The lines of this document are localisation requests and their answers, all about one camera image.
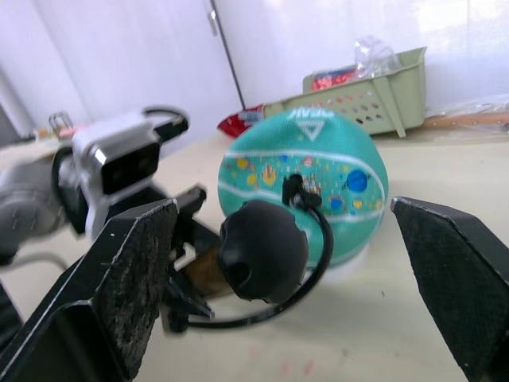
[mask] red package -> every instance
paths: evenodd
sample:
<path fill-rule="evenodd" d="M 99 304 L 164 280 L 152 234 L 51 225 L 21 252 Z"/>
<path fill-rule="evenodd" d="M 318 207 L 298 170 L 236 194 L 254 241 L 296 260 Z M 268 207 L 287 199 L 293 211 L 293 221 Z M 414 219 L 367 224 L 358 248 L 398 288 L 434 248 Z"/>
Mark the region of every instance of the red package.
<path fill-rule="evenodd" d="M 262 109 L 263 103 L 256 107 L 239 111 L 237 114 L 229 115 L 217 125 L 217 130 L 233 138 L 237 138 L 255 123 L 263 120 Z"/>
<path fill-rule="evenodd" d="M 313 77 L 313 82 L 311 83 L 311 90 L 321 90 L 330 88 L 334 85 L 344 84 L 345 82 L 349 82 L 355 80 L 356 78 L 356 68 L 349 67 L 346 69 L 340 69 L 333 72 L 321 72 L 317 73 Z"/>

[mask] green plastic basket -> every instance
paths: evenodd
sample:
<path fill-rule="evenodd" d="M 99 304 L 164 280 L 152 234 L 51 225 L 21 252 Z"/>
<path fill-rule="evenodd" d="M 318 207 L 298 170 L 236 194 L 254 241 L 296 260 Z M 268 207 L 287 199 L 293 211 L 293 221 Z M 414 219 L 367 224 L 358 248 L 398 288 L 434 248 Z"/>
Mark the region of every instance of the green plastic basket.
<path fill-rule="evenodd" d="M 327 107 L 356 121 L 369 134 L 397 131 L 422 125 L 425 118 L 426 47 L 398 53 L 401 69 L 385 76 L 366 78 L 311 92 L 312 77 L 304 78 L 305 93 L 283 101 L 267 103 L 269 117 L 295 107 Z"/>

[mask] white camera housing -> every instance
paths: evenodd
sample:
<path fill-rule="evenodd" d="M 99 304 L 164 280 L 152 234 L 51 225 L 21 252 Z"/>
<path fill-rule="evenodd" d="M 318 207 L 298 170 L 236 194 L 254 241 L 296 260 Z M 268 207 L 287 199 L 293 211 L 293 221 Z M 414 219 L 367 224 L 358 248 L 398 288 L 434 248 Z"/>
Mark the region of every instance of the white camera housing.
<path fill-rule="evenodd" d="M 88 203 L 85 234 L 93 240 L 109 208 L 153 186 L 161 139 L 139 111 L 102 119 L 72 137 L 72 155 Z"/>

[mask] table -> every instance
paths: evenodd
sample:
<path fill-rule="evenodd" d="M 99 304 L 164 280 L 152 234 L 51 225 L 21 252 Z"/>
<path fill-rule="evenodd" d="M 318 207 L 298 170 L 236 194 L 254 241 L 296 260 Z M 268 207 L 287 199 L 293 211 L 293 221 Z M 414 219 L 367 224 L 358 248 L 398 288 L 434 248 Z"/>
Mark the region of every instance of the table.
<path fill-rule="evenodd" d="M 161 161 L 156 180 L 170 194 L 197 182 L 208 188 L 198 217 L 219 228 L 216 177 L 231 140 L 221 134 Z M 509 141 L 433 144 L 393 139 L 377 142 L 390 178 L 390 196 L 451 205 L 477 215 L 506 245 Z M 20 158 L 54 150 L 39 144 L 9 148 L 0 169 Z M 26 245 L 20 255 L 52 251 L 69 263 L 89 247 L 64 230 Z M 23 318 L 59 275 L 49 263 L 2 274 Z M 235 297 L 214 302 L 219 317 L 245 314 L 263 304 Z M 396 219 L 387 211 L 362 266 L 340 282 L 322 283 L 301 305 L 250 329 L 191 330 L 164 335 L 156 322 L 136 381 L 465 381 L 418 293 Z"/>

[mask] cartoon print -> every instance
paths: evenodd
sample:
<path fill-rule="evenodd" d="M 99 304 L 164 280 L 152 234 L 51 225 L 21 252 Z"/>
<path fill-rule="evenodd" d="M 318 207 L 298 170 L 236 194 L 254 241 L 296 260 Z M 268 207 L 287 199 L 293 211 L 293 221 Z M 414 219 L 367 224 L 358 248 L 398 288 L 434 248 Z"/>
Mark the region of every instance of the cartoon print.
<path fill-rule="evenodd" d="M 266 185 L 273 185 L 276 182 L 276 178 L 278 177 L 278 173 L 269 164 L 266 164 L 265 168 L 262 171 L 262 179 Z"/>
<path fill-rule="evenodd" d="M 239 167 L 241 170 L 246 169 L 248 164 L 249 164 L 249 161 L 245 158 L 237 159 L 237 167 Z"/>
<path fill-rule="evenodd" d="M 331 217 L 362 216 L 381 212 L 385 206 L 376 177 L 354 163 L 307 154 L 277 154 L 229 158 L 223 165 L 229 184 L 240 192 L 266 190 L 276 195 L 284 177 L 300 173 L 305 189 L 322 197 L 323 212 Z"/>
<path fill-rule="evenodd" d="M 254 183 L 256 183 L 256 180 L 257 180 L 256 174 L 252 173 L 247 177 L 247 184 L 253 185 Z"/>
<path fill-rule="evenodd" d="M 353 170 L 347 176 L 343 188 L 348 187 L 354 193 L 362 193 L 367 188 L 368 176 L 362 170 Z"/>
<path fill-rule="evenodd" d="M 355 199 L 353 201 L 353 207 L 354 209 L 361 209 L 363 207 L 363 201 L 360 199 Z"/>
<path fill-rule="evenodd" d="M 313 158 L 311 157 L 305 157 L 304 159 L 302 159 L 302 164 L 305 166 L 305 167 L 311 167 L 313 165 Z"/>
<path fill-rule="evenodd" d="M 303 177 L 302 181 L 304 182 L 304 189 L 306 191 L 321 196 L 321 183 L 317 182 L 314 173 L 311 174 L 310 178 Z"/>

